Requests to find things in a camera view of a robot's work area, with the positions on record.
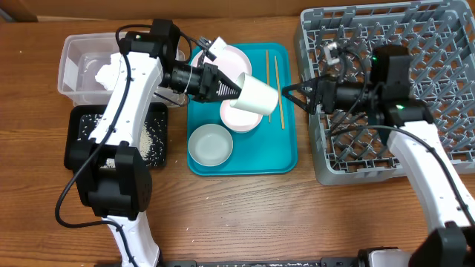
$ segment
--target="black tray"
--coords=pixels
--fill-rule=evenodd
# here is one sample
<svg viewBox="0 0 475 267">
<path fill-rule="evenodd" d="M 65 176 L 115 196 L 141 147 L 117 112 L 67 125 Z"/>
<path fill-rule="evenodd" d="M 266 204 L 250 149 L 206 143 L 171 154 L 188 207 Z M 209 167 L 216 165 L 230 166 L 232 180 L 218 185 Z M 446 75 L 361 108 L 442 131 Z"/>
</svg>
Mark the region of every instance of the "black tray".
<svg viewBox="0 0 475 267">
<path fill-rule="evenodd" d="M 69 154 L 70 146 L 74 140 L 87 140 L 89 135 L 99 123 L 107 105 L 81 105 L 73 108 L 69 117 L 68 138 L 66 140 L 65 167 L 67 168 L 66 155 Z M 168 108 L 163 103 L 151 103 L 148 108 L 144 126 L 151 145 L 148 153 L 143 155 L 143 160 L 149 167 L 163 167 L 166 165 L 167 148 L 167 122 Z"/>
</svg>

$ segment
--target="clear plastic container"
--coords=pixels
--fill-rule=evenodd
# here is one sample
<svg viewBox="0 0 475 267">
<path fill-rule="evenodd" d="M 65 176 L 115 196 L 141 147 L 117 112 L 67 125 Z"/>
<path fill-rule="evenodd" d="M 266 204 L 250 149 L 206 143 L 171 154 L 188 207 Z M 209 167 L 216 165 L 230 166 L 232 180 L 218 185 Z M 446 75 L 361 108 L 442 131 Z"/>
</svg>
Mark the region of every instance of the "clear plastic container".
<svg viewBox="0 0 475 267">
<path fill-rule="evenodd" d="M 74 105 L 106 105 L 112 90 L 106 90 L 96 82 L 96 74 L 103 65 L 111 63 L 111 54 L 119 52 L 115 33 L 95 33 L 69 36 L 62 49 L 58 72 L 58 91 L 73 100 Z M 158 88 L 162 96 L 183 104 L 184 95 L 170 89 Z M 157 96 L 152 102 L 163 102 L 169 107 L 176 105 Z"/>
</svg>

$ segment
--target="wooden table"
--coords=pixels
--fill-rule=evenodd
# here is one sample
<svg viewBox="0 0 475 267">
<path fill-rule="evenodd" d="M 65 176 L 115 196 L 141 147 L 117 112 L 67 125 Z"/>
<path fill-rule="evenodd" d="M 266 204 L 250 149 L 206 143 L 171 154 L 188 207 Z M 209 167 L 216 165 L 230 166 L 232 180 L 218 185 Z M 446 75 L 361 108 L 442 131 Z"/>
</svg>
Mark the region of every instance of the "wooden table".
<svg viewBox="0 0 475 267">
<path fill-rule="evenodd" d="M 54 219 L 71 172 L 63 156 L 72 102 L 57 91 L 64 40 L 115 31 L 129 22 L 0 25 L 0 265 L 90 266 L 119 260 L 105 226 L 71 230 Z M 192 19 L 192 36 L 228 43 L 279 42 L 298 81 L 292 38 L 298 17 Z M 170 109 L 168 165 L 152 171 L 147 210 L 166 260 L 304 260 L 353 256 L 360 248 L 412 251 L 426 238 L 419 201 L 405 178 L 368 185 L 315 180 L 307 115 L 295 109 L 298 164 L 284 175 L 199 177 L 186 163 L 186 109 Z M 475 193 L 475 176 L 463 181 Z M 69 222 L 97 220 L 75 188 L 62 207 Z"/>
</svg>

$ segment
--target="plastic storage bin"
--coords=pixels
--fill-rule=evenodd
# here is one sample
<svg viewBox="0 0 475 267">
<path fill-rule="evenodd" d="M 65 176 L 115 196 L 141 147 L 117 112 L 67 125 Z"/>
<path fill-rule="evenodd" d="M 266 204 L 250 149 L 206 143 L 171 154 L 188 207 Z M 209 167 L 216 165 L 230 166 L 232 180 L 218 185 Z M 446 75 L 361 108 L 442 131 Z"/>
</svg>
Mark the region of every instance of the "plastic storage bin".
<svg viewBox="0 0 475 267">
<path fill-rule="evenodd" d="M 96 82 L 95 75 L 103 65 L 111 63 L 111 54 L 119 52 L 114 33 L 73 35 L 66 38 L 58 73 L 58 91 L 73 100 L 74 105 L 106 105 L 112 90 Z M 158 88 L 157 92 L 178 104 L 186 100 L 172 90 Z M 174 104 L 157 96 L 152 102 Z"/>
<path fill-rule="evenodd" d="M 430 0 L 304 10 L 295 34 L 300 75 L 304 80 L 321 74 L 321 48 L 330 42 L 356 47 L 370 66 L 371 51 L 385 44 L 404 45 L 413 56 L 413 95 L 433 112 L 440 141 L 460 174 L 475 172 L 475 20 L 463 0 Z M 356 81 L 358 66 L 347 76 Z M 397 158 L 384 147 L 375 131 L 328 137 L 334 121 L 318 109 L 309 117 L 315 175 L 324 185 L 378 182 L 404 175 Z M 365 125 L 360 116 L 349 126 Z"/>
</svg>

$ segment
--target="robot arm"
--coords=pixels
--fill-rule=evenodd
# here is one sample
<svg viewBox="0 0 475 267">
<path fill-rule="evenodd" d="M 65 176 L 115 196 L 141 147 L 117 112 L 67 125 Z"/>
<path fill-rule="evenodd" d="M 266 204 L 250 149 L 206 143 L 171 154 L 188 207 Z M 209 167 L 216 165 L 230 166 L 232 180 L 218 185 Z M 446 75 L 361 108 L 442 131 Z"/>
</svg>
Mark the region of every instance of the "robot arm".
<svg viewBox="0 0 475 267">
<path fill-rule="evenodd" d="M 325 48 L 325 54 L 334 56 L 331 50 L 338 49 L 336 44 L 329 45 Z M 386 126 L 385 129 L 377 128 L 379 136 L 406 170 L 422 205 L 429 237 L 412 256 L 389 248 L 363 250 L 359 253 L 358 262 L 353 265 L 355 267 L 462 266 L 465 256 L 470 254 L 467 245 L 473 248 L 474 198 L 440 144 L 437 127 L 426 104 L 410 97 L 410 61 L 405 47 L 377 47 L 373 51 L 371 84 L 367 86 L 368 90 L 362 92 L 361 98 L 362 83 L 340 82 L 333 76 L 321 76 L 282 90 L 286 98 L 311 114 L 315 114 L 317 108 L 332 113 L 335 109 L 351 110 L 355 105 L 351 111 L 365 112 L 369 125 L 354 130 Z M 292 96 L 289 93 L 292 90 L 305 95 L 307 103 Z M 425 146 L 407 134 L 388 128 L 407 131 L 432 147 L 442 159 L 451 179 Z"/>
<path fill-rule="evenodd" d="M 151 199 L 151 175 L 137 149 L 155 90 L 171 88 L 175 93 L 194 96 L 197 102 L 216 102 L 237 99 L 246 87 L 240 88 L 217 66 L 205 63 L 192 67 L 176 61 L 174 55 L 182 34 L 171 21 L 154 20 L 150 33 L 128 32 L 118 40 L 120 53 L 112 55 L 111 64 L 96 75 L 105 88 L 114 90 L 102 120 L 87 142 L 73 142 L 65 155 L 65 166 L 75 177 L 81 174 L 76 185 L 82 204 L 92 207 L 94 214 L 109 225 L 122 255 L 122 267 L 155 267 L 160 261 L 160 250 L 145 214 Z M 215 42 L 201 39 L 198 44 L 206 47 L 205 54 L 211 59 L 226 46 L 221 38 Z M 271 90 L 269 94 L 274 96 L 275 107 L 277 93 Z M 250 108 L 258 107 L 257 103 Z M 112 131 L 111 121 L 118 112 Z M 113 168 L 102 167 L 106 160 Z"/>
</svg>

